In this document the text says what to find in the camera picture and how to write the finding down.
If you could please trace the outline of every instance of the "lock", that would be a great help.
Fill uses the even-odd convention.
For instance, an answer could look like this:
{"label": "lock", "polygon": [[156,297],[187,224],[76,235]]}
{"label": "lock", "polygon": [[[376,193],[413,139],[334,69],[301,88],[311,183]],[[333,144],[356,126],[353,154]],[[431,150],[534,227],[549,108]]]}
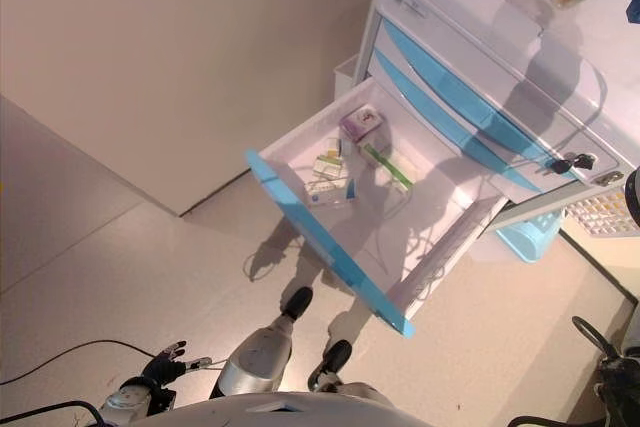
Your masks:
{"label": "lock", "polygon": [[579,154],[573,159],[559,159],[551,163],[549,168],[553,170],[556,174],[564,174],[569,172],[571,167],[575,167],[577,169],[585,169],[591,170],[593,169],[593,164],[595,164],[596,158],[591,154]]}

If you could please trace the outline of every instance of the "wire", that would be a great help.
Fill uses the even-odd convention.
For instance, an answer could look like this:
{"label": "wire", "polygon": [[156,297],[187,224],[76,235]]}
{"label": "wire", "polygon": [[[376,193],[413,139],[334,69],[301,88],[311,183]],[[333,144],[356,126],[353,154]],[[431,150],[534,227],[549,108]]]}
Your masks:
{"label": "wire", "polygon": [[620,357],[616,348],[609,343],[604,336],[596,330],[596,328],[582,317],[574,315],[571,317],[571,322],[576,326],[576,329],[584,335],[589,342],[598,347],[608,358],[617,359]]}
{"label": "wire", "polygon": [[540,425],[542,427],[604,427],[606,421],[606,417],[603,417],[602,419],[587,422],[586,424],[567,424],[566,422],[558,422],[557,420],[549,420],[543,417],[522,415],[509,422],[507,427],[518,427],[520,425]]}
{"label": "wire", "polygon": [[22,375],[19,375],[17,377],[14,377],[13,379],[9,379],[9,380],[5,380],[4,382],[0,382],[0,386],[3,385],[8,385],[11,384],[13,382],[16,382],[20,379],[24,379],[26,376],[33,374],[34,372],[36,372],[37,370],[40,370],[42,367],[44,367],[45,365],[50,364],[51,362],[53,362],[54,360],[59,359],[60,357],[62,357],[63,355],[68,354],[69,352],[73,352],[74,350],[78,350],[82,347],[86,347],[88,345],[92,345],[92,344],[117,344],[117,345],[122,345],[124,347],[129,347],[132,350],[135,350],[136,352],[141,353],[142,355],[146,355],[147,357],[150,358],[154,358],[155,355],[151,354],[149,352],[147,352],[146,350],[141,349],[140,347],[136,347],[135,345],[129,344],[127,342],[123,342],[121,340],[113,340],[113,339],[100,339],[100,340],[92,340],[90,342],[85,342],[84,344],[79,344],[76,345],[75,347],[71,347],[70,349],[65,350],[64,352],[59,353],[58,355],[51,357],[49,360],[47,360],[46,362],[41,363],[40,365],[34,367],[33,369],[31,369],[28,372],[25,372]]}
{"label": "wire", "polygon": [[40,407],[39,409],[29,410],[28,412],[23,412],[21,414],[12,415],[10,417],[5,417],[4,419],[0,419],[0,424],[8,424],[9,422],[15,422],[16,420],[26,419],[27,417],[33,417],[34,415],[44,414],[46,412],[51,412],[52,410],[64,409],[67,407],[82,407],[87,409],[93,415],[93,418],[96,419],[95,425],[98,427],[106,427],[104,419],[100,415],[100,412],[88,402],[84,402],[83,400],[71,400],[69,402],[62,402],[61,404],[53,404],[48,405],[46,407]]}

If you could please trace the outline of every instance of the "open drawer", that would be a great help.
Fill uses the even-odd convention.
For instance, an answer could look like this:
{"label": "open drawer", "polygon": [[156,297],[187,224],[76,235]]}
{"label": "open drawer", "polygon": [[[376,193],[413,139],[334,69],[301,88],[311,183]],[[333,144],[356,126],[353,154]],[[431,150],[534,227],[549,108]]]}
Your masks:
{"label": "open drawer", "polygon": [[[408,192],[389,185],[357,151],[345,158],[356,197],[340,206],[305,203],[305,182],[340,120],[369,103],[384,117],[378,130],[415,167]],[[409,337],[408,319],[480,235],[507,199],[495,173],[460,155],[374,78],[362,82],[260,154],[253,174],[328,266],[371,310]]]}

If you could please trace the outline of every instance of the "white wall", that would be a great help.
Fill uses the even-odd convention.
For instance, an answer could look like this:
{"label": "white wall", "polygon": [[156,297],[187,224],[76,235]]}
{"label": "white wall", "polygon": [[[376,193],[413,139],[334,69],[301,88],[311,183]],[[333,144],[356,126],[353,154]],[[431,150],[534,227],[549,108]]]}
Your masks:
{"label": "white wall", "polygon": [[331,99],[368,0],[2,0],[3,94],[174,212]]}

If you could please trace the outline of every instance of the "drawer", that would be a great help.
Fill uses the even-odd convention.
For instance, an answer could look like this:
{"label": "drawer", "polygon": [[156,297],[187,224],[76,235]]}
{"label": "drawer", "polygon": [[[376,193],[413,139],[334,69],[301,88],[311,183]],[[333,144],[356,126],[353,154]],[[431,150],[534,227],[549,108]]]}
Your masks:
{"label": "drawer", "polygon": [[[356,198],[309,208],[305,182],[340,120],[363,104],[385,118],[379,130],[415,167],[410,191],[380,179],[357,152],[345,158]],[[412,106],[373,77],[264,149],[248,152],[256,179],[327,265],[378,317],[405,336],[411,316],[480,235],[507,198],[495,172],[452,149]]]}
{"label": "drawer", "polygon": [[[618,159],[591,135],[593,118],[575,123],[532,82],[515,78],[438,17],[425,20],[423,29],[427,27],[425,46],[383,19],[368,70],[374,77],[390,78],[388,84],[381,81],[396,97],[407,96],[397,88],[398,75],[433,94],[448,116],[537,187],[500,186],[511,200],[521,202],[576,179],[589,183],[619,167]],[[595,159],[591,170],[558,175],[549,169],[553,161],[581,153]]]}

